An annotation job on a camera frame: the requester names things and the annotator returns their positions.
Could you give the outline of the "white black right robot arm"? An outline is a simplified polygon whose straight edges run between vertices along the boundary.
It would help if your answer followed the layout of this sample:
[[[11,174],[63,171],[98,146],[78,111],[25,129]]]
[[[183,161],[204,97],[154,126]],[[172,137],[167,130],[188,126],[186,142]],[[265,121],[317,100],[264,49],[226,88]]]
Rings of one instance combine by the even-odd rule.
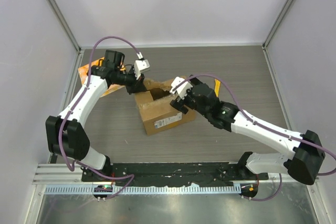
[[[317,133],[295,132],[263,121],[235,104],[221,101],[214,89],[196,78],[175,78],[170,93],[176,95],[170,105],[183,114],[192,109],[217,129],[248,136],[276,150],[271,154],[245,152],[237,166],[242,179],[278,173],[305,185],[314,184],[326,156]]]

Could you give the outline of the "yellow utility knife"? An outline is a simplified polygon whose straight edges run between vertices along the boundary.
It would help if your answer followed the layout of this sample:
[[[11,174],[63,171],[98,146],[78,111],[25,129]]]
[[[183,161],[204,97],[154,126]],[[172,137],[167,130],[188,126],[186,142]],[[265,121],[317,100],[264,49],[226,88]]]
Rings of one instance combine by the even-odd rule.
[[[221,82],[218,79],[214,79],[214,91],[216,96],[219,96],[219,91],[220,91],[220,87],[221,87]]]

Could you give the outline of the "brown cardboard express box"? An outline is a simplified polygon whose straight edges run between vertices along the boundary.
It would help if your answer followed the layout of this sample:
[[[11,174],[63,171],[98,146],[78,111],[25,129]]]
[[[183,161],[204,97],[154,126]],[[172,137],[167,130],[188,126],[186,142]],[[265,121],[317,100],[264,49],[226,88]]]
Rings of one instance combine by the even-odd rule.
[[[147,135],[154,135],[196,119],[195,111],[189,110],[183,114],[170,105],[176,98],[170,93],[173,81],[171,79],[160,82],[146,78],[146,91],[134,95]]]

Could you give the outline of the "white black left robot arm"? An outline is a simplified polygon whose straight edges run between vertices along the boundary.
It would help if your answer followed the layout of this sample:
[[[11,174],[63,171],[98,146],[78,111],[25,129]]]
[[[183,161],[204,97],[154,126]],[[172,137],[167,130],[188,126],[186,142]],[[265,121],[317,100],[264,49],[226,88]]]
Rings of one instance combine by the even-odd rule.
[[[137,57],[130,70],[126,70],[125,55],[106,50],[104,57],[89,68],[84,84],[69,105],[58,116],[46,120],[49,151],[94,169],[94,176],[102,182],[111,177],[110,158],[91,146],[84,126],[99,98],[112,85],[124,86],[128,94],[146,90],[143,73],[150,64],[141,53]]]

